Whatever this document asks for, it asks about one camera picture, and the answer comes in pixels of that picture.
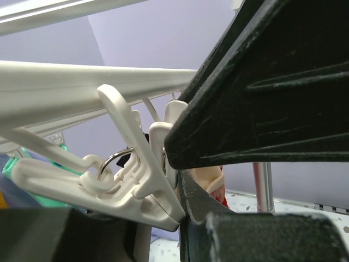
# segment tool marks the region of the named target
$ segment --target beige object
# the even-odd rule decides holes
[[[219,166],[193,168],[189,172],[194,181],[209,194],[224,186],[224,174]]]

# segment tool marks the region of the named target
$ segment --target white clothes drying rack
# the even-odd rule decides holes
[[[70,20],[137,2],[142,1],[29,0],[0,9],[0,35]],[[92,203],[97,211],[104,211],[111,215],[118,215],[166,230],[175,230],[184,216],[184,211],[172,191],[174,179],[171,178],[170,184],[163,180],[163,175],[152,177],[152,174],[163,174],[161,165],[158,165],[159,150],[154,151],[157,157],[154,155],[151,157],[152,154],[144,149],[148,144],[145,146],[146,140],[138,128],[139,123],[134,117],[134,121],[125,120],[125,116],[132,118],[129,105],[141,103],[144,98],[152,99],[183,90],[195,73],[195,70],[182,69],[120,68],[0,61],[0,78],[2,79],[0,85],[0,122],[2,123],[0,127],[0,152],[8,153],[24,146],[42,153],[54,161],[57,160],[56,162],[61,162],[60,164],[73,170],[86,172],[86,176],[82,177],[87,177],[85,180],[84,178],[79,180],[77,177],[72,177],[67,171],[61,170],[60,181],[57,182],[55,181],[57,174],[54,176],[57,169],[54,167],[42,165],[32,159],[22,159],[14,168],[14,171],[20,174],[15,176],[17,177],[14,179],[15,182],[21,184],[24,189],[31,190],[33,193],[41,193],[47,197],[52,196],[52,192],[54,192],[56,199],[61,201],[67,201],[68,192],[60,192],[57,188],[70,188],[71,192],[80,196],[75,199],[73,204],[88,206]],[[120,207],[120,203],[115,204],[115,199],[111,196],[107,202],[109,205],[114,204],[112,207],[101,201],[102,198],[96,198],[96,192],[80,194],[81,189],[78,186],[82,184],[88,188],[94,183],[94,190],[103,192],[106,182],[113,180],[111,175],[106,175],[103,181],[95,181],[92,180],[91,174],[86,171],[92,166],[98,169],[103,163],[102,159],[97,156],[86,156],[84,159],[79,159],[69,152],[64,151],[63,153],[55,145],[48,141],[43,142],[41,139],[106,113],[109,113],[128,146],[135,151],[138,158],[141,158],[141,165],[138,165],[137,170],[132,169],[133,166],[126,166],[121,171],[122,174],[119,174],[121,178],[127,177],[128,182],[133,182],[128,189],[135,186],[134,191],[129,192],[127,201],[123,200],[124,206],[130,207],[133,204],[139,208],[134,214],[129,210],[121,209],[120,213],[116,214],[115,208]],[[164,121],[162,130],[168,132],[170,127]],[[263,165],[255,167],[257,170],[255,171],[256,188],[257,192],[261,192],[261,194],[257,193],[257,197],[262,202],[265,202],[264,199],[269,200],[267,205],[270,205],[272,203],[271,179],[268,179],[270,173],[268,173],[268,169],[261,169]],[[126,172],[131,169],[133,176],[127,175]],[[75,181],[76,184],[72,186],[71,181]],[[154,188],[147,191],[145,184],[150,188],[159,187],[158,189],[165,192],[165,196],[158,194],[153,190]],[[149,216],[147,210],[151,206],[156,206],[157,203],[159,206],[156,212],[162,214],[163,218],[160,222],[156,222],[155,218],[161,216],[155,216],[155,218]]]

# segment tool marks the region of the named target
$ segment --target white plastic hanger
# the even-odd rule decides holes
[[[134,104],[187,86],[195,72],[0,61],[0,130],[102,110],[95,92],[102,84],[116,87]]]
[[[87,171],[103,164],[99,157],[90,155],[81,159],[23,128],[16,128],[10,132],[1,131],[0,135],[61,165],[85,173],[79,177],[39,160],[21,159],[13,169],[13,181],[35,194],[169,231],[176,230],[185,212],[130,106],[110,85],[102,85],[97,91],[127,146],[134,148],[140,160],[139,169],[143,171],[126,174],[121,180],[117,175],[113,177],[107,168],[105,178],[99,181]]]
[[[88,114],[84,114],[81,116],[76,116],[76,117],[70,117],[58,121],[53,121],[53,122],[48,122],[48,123],[41,123],[37,125],[31,125],[26,127],[26,129],[34,133],[40,137],[46,137],[51,134],[60,132],[64,129],[76,126],[77,124],[83,123],[85,121],[91,120],[93,118],[96,118],[98,116],[106,114],[105,110],[99,110],[97,112],[92,112]],[[1,153],[8,153],[11,151],[16,150],[19,148],[20,145],[15,144],[3,137],[0,137],[0,152]]]
[[[177,187],[177,175],[176,170],[170,166],[167,155],[165,154],[164,156],[164,141],[165,137],[173,127],[173,124],[187,106],[188,104],[186,102],[171,100],[166,106],[164,121],[154,122],[149,128],[149,142],[151,148],[161,166],[164,164],[163,161],[165,157],[166,178],[172,189]]]
[[[0,35],[16,33],[145,0],[27,0],[0,8]]]
[[[46,138],[48,139],[48,141],[51,141],[53,144],[58,145],[58,146],[65,144],[64,136],[63,136],[62,132],[55,133],[54,135],[50,135]],[[24,152],[24,150],[22,149],[21,146],[15,144],[15,143],[12,143],[12,144],[18,146],[18,148],[10,153],[7,153],[7,155],[9,157],[17,158],[17,159],[22,159],[22,158],[28,157],[28,155]]]

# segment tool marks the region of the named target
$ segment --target white plastic clip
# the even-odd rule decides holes
[[[17,158],[17,159],[22,159],[22,158],[27,158],[28,157],[27,154],[22,149],[22,147],[19,147],[18,149],[8,153],[7,155],[9,157],[11,157],[11,158]]]
[[[175,231],[185,216],[175,193],[158,164],[139,123],[122,95],[110,85],[97,89],[98,96],[119,129],[134,159],[136,170],[111,174],[106,162],[90,155],[83,159],[39,138],[25,129],[1,132],[5,138],[41,153],[81,176],[48,163],[21,159],[13,169],[13,181],[29,192],[85,207],[108,215]],[[95,177],[90,167],[101,175]]]
[[[170,132],[173,124],[178,119],[179,115],[188,106],[186,102],[179,100],[170,101],[165,109],[164,122],[154,122],[149,128],[149,142],[153,153],[158,163],[165,167],[166,178],[170,183],[172,189],[177,187],[177,174],[167,159],[166,151],[164,151],[165,137]]]

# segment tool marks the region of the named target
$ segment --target metal pole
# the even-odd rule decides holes
[[[253,170],[256,183],[258,213],[275,211],[272,185],[272,165],[270,162],[254,162]]]

